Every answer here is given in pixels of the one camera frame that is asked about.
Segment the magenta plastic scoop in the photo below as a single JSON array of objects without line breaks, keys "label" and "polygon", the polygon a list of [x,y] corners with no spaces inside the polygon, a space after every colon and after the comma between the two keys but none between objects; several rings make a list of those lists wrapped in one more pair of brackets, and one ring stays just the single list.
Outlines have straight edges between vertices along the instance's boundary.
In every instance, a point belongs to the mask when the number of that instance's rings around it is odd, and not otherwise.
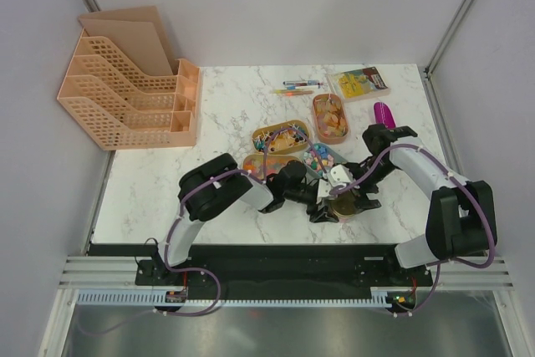
[{"label": "magenta plastic scoop", "polygon": [[373,112],[376,124],[384,125],[387,129],[394,129],[396,127],[394,116],[386,103],[375,102]]}]

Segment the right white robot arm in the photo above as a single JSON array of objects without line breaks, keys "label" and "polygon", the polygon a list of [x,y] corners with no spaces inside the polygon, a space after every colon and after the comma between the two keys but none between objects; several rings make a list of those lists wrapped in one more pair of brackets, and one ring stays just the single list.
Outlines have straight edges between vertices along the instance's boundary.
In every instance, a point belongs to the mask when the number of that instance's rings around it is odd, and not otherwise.
[{"label": "right white robot arm", "polygon": [[419,266],[455,261],[484,269],[494,262],[497,226],[488,183],[471,181],[440,162],[408,126],[370,125],[363,139],[370,155],[344,163],[349,179],[339,191],[366,201],[390,173],[403,171],[430,202],[423,234],[397,244],[395,256],[383,263],[389,283],[404,283]]}]

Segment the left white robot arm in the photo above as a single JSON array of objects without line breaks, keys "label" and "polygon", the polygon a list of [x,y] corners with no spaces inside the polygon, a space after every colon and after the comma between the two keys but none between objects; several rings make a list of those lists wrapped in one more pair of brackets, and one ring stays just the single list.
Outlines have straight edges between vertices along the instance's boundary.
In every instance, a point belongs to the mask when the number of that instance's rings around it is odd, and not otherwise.
[{"label": "left white robot arm", "polygon": [[165,284],[181,280],[183,263],[204,223],[221,215],[237,201],[247,203],[262,214],[280,209],[286,201],[306,206],[311,222],[338,222],[329,203],[330,183],[319,179],[306,181],[307,168],[300,161],[290,161],[277,173],[263,179],[239,169],[234,158],[222,154],[179,180],[178,217],[159,246],[160,259],[154,273]]}]

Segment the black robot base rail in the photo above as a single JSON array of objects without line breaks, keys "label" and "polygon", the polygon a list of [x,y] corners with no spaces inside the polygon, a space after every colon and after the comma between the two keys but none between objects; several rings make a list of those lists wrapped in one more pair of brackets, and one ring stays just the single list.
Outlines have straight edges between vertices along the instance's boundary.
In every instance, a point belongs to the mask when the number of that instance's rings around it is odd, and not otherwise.
[{"label": "black robot base rail", "polygon": [[169,272],[154,245],[94,245],[91,257],[135,257],[139,286],[184,285],[212,299],[361,298],[373,287],[423,288],[431,274],[403,269],[394,247],[379,244],[191,246],[187,260]]}]

